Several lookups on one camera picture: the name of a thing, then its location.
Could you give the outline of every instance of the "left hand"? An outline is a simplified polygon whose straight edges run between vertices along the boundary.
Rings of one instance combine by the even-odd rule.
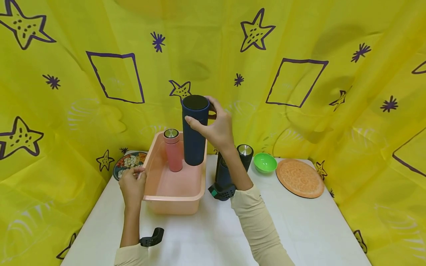
[[[134,167],[124,171],[118,184],[127,208],[140,208],[144,198],[146,180],[147,174],[143,167]]]

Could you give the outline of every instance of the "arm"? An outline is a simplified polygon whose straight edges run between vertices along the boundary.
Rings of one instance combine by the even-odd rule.
[[[139,217],[147,175],[142,167],[126,170],[120,181],[124,198],[124,226],[120,248],[115,254],[114,266],[148,265],[148,248],[139,244]]]
[[[231,116],[216,99],[209,96],[206,98],[213,106],[212,111],[216,112],[215,123],[204,126],[191,117],[185,117],[185,120],[221,152],[228,166],[232,182],[237,188],[231,198],[231,206],[240,220],[253,258],[260,266],[293,266],[260,192],[253,185],[235,149]]]

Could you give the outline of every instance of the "bottle lid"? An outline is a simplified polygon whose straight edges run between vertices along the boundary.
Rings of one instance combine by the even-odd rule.
[[[179,131],[177,131],[176,129],[168,129],[164,131],[163,136],[164,136],[164,142],[168,144],[175,144],[179,142],[181,139],[179,135]]]
[[[164,131],[164,136],[168,139],[173,139],[177,135],[179,135],[179,131],[177,131],[176,129],[168,129]]]
[[[246,144],[239,145],[237,147],[237,150],[240,154],[245,155],[245,156],[253,154],[253,149],[249,145],[246,145]]]
[[[189,95],[182,100],[182,104],[191,110],[202,110],[209,105],[209,101],[201,95]]]

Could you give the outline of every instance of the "green bowl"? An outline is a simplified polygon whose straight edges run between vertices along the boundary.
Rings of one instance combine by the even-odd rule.
[[[263,174],[275,171],[277,165],[276,159],[270,154],[261,152],[254,156],[254,166]]]

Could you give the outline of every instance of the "hand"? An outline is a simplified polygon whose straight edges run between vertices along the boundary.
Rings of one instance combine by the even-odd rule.
[[[185,116],[186,122],[192,129],[203,135],[221,153],[229,149],[235,149],[231,115],[225,112],[215,98],[211,96],[205,97],[210,101],[210,110],[216,113],[213,116],[209,115],[209,118],[216,121],[209,126],[204,126],[198,120],[190,116]]]
[[[141,208],[146,180],[147,174],[143,167],[134,167],[124,171],[118,184],[127,208]]]

